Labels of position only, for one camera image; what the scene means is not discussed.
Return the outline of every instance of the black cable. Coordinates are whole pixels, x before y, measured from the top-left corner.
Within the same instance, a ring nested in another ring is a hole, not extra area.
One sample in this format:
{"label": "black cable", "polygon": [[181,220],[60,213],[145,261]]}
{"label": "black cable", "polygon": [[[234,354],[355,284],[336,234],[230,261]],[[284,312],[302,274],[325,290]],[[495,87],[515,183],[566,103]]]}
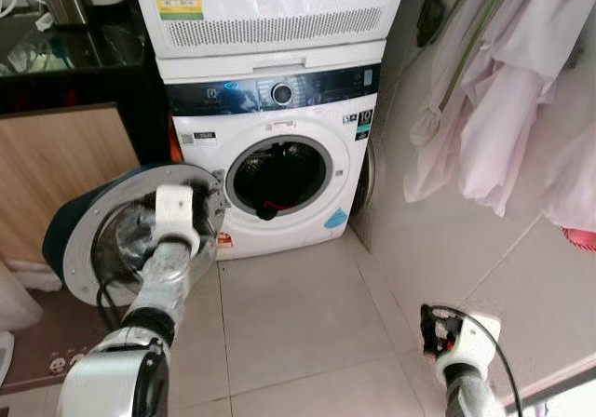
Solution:
{"label": "black cable", "polygon": [[[100,287],[97,290],[97,296],[95,298],[95,302],[97,304],[97,309],[100,314],[100,317],[102,318],[103,324],[105,324],[105,327],[109,331],[116,330],[119,327],[120,321],[121,321],[120,314],[118,313],[118,309],[115,306],[114,300],[112,299],[112,295],[110,294],[110,292],[107,289],[108,285],[110,283],[112,283],[112,281],[113,281],[113,279],[110,279],[107,282],[101,282]],[[111,308],[112,319],[108,316],[107,311],[103,307],[103,303],[102,303],[103,296],[105,296],[105,299]]]}
{"label": "black cable", "polygon": [[509,362],[507,360],[507,357],[505,356],[505,352],[503,352],[503,349],[499,345],[498,341],[494,338],[492,333],[490,331],[488,331],[488,329],[486,329],[478,319],[476,319],[473,316],[470,316],[466,312],[457,310],[456,308],[452,308],[447,305],[431,305],[430,310],[431,311],[442,310],[444,312],[449,312],[449,313],[452,313],[459,317],[469,319],[474,324],[476,324],[482,330],[482,332],[484,332],[484,334],[488,337],[489,340],[491,340],[491,343],[494,344],[494,349],[496,350],[497,354],[499,354],[499,357],[501,358],[501,361],[503,362],[503,366],[505,367],[507,376],[509,377],[509,383],[511,384],[511,389],[513,390],[513,396],[515,397],[515,408],[517,409],[518,415],[520,417],[523,417],[522,399],[520,398],[520,393],[518,391],[518,385],[516,385],[515,378],[513,377],[513,371],[511,370],[511,367],[509,366]]}
{"label": "black cable", "polygon": [[[123,207],[129,205],[130,203],[132,203],[132,202],[131,201],[125,202],[125,203],[122,203],[122,204],[116,206],[115,208],[112,208],[112,210],[109,213],[107,213],[105,215],[105,217],[103,217],[102,222],[98,226],[98,231],[96,232],[95,236],[93,236],[93,240],[91,241],[91,251],[90,251],[91,265],[93,265],[93,262],[94,262],[94,255],[97,251],[97,244],[98,244],[98,241],[99,241],[99,238],[102,233],[104,225],[108,222],[109,219],[112,218],[112,216],[115,214],[115,212],[117,210],[121,210]],[[97,295],[95,297],[95,303],[97,305],[97,309],[100,314],[100,317],[102,318],[103,324],[105,324],[105,327],[109,331],[116,330],[119,327],[120,320],[121,320],[120,314],[118,313],[118,309],[115,306],[114,299],[112,298],[112,295],[110,294],[110,291],[108,290],[108,285],[110,285],[114,280],[115,280],[114,278],[108,279],[105,282],[100,280],[100,287],[98,288]],[[111,310],[112,318],[114,319],[115,323],[114,323],[114,321],[110,320],[105,308],[103,307],[103,303],[102,303],[103,296],[105,296],[105,299],[108,302],[108,305],[112,309]]]}
{"label": "black cable", "polygon": [[393,87],[393,85],[395,85],[395,83],[401,79],[401,77],[406,74],[406,72],[418,61],[418,59],[425,53],[425,51],[427,49],[430,48],[430,46],[435,43],[435,40],[439,37],[439,35],[443,32],[444,27],[449,24],[449,22],[451,21],[452,17],[455,15],[455,12],[457,12],[457,9],[459,8],[460,4],[462,3],[462,1],[464,0],[455,0],[454,6],[451,8],[451,10],[449,11],[449,14],[447,14],[447,18],[441,22],[439,28],[437,29],[437,31],[435,31],[434,34],[432,34],[432,36],[430,37],[430,39],[428,40],[428,42],[416,53],[415,56],[413,56],[410,61],[408,61],[408,63],[406,63],[405,65],[403,65],[400,73],[395,77],[395,79],[391,80],[391,82],[389,82],[387,84],[388,87]]}

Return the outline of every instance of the wall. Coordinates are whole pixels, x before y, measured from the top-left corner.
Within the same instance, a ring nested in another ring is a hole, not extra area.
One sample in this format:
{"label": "wall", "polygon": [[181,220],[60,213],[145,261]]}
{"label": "wall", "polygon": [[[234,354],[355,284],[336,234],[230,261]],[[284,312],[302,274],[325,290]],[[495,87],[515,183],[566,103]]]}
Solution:
{"label": "wall", "polygon": [[[403,42],[411,40],[413,22],[397,18],[395,24],[403,29],[390,36],[385,63],[391,67],[386,72],[398,74],[403,59],[391,54],[404,54]],[[497,315],[503,321],[500,341],[527,394],[570,375],[575,363],[584,369],[596,362],[596,255],[568,244],[561,229],[539,212],[546,164],[595,117],[594,12],[582,43],[585,51],[578,65],[562,73],[554,104],[539,113],[503,219],[464,199],[456,181],[425,201],[404,201],[402,178],[413,154],[408,127],[428,91],[436,46],[430,48],[383,93],[392,99],[385,123],[383,117],[375,117],[386,140],[377,155],[384,179],[356,221],[357,233],[385,275],[415,338],[420,341],[421,303],[448,303]],[[508,384],[498,362],[492,370],[491,378],[504,397]],[[436,388],[432,380],[418,386],[419,397]]]}

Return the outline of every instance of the hanging clothes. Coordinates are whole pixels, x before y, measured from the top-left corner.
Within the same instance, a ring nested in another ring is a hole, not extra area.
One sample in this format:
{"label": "hanging clothes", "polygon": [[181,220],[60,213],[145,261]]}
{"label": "hanging clothes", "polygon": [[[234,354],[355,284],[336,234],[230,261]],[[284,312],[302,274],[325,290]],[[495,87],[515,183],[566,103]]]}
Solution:
{"label": "hanging clothes", "polygon": [[466,0],[441,38],[435,54],[427,106],[410,130],[415,154],[404,177],[406,201],[431,195],[450,180],[457,164],[462,114],[466,97],[459,86],[441,106],[480,19],[486,0]]}
{"label": "hanging clothes", "polygon": [[596,123],[549,164],[541,209],[554,224],[596,233]]}
{"label": "hanging clothes", "polygon": [[461,134],[460,190],[502,216],[517,180],[537,105],[596,0],[505,0],[462,79],[474,105]]}

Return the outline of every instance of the white robotic hand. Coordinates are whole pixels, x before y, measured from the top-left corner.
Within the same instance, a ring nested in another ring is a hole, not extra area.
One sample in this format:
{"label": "white robotic hand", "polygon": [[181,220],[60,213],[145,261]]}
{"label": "white robotic hand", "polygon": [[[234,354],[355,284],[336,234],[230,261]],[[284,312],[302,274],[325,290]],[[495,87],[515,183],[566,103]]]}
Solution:
{"label": "white robotic hand", "polygon": [[[436,309],[445,311],[449,307]],[[436,359],[437,377],[447,387],[445,415],[505,417],[505,410],[486,382],[501,324],[492,317],[458,313],[438,316],[434,307],[423,305],[421,308],[424,352]]]}

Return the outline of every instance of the blue sticker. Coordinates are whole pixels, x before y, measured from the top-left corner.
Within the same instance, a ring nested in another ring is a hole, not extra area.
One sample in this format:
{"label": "blue sticker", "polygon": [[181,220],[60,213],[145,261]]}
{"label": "blue sticker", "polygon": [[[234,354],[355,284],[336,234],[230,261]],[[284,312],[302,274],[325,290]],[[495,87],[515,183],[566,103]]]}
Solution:
{"label": "blue sticker", "polygon": [[325,222],[327,229],[336,228],[347,221],[347,214],[341,209],[337,209],[333,215]]}
{"label": "blue sticker", "polygon": [[357,131],[357,133],[360,133],[361,131],[369,131],[370,129],[371,129],[370,124],[364,124],[363,126],[358,126],[356,131]]}

